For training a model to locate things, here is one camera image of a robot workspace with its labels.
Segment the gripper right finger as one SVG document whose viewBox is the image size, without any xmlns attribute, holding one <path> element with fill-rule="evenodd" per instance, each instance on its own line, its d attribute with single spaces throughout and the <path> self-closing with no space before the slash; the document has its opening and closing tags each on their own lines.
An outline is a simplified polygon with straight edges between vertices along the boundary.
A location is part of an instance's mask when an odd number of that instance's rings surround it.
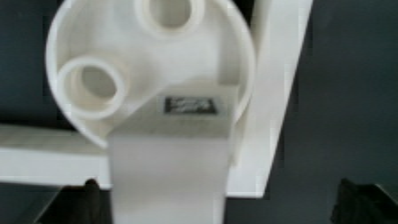
<svg viewBox="0 0 398 224">
<path fill-rule="evenodd" d="M 332 224 L 398 224 L 398 185 L 356 184 L 343 178 L 331 222 Z"/>
</svg>

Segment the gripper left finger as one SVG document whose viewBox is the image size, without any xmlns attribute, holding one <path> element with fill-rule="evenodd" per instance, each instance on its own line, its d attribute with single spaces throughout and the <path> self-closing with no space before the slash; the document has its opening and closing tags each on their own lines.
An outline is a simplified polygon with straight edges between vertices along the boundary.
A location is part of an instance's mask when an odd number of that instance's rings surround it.
<svg viewBox="0 0 398 224">
<path fill-rule="evenodd" d="M 62 188 L 36 224 L 114 224 L 107 194 L 94 179 Z"/>
</svg>

